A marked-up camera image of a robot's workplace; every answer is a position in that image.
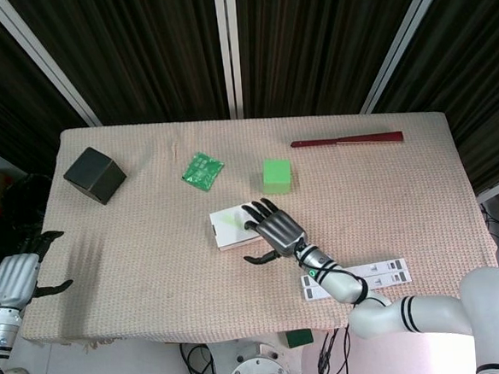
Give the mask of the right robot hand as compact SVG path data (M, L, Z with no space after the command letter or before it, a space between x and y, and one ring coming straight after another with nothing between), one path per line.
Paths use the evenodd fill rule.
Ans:
M269 253L258 258L246 255L251 265L262 265L283 257L291 257L308 245L305 230L283 209L269 199L244 204L242 209L252 218L244 222L245 230L259 234L271 247Z

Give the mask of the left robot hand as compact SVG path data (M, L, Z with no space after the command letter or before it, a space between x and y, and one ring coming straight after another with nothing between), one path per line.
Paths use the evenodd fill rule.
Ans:
M36 237L27 237L18 246L18 252L3 257L0 262L0 308L22 310L34 298L63 293L72 279L50 287L38 286L38 276L44 257L51 244L64 231L46 231Z

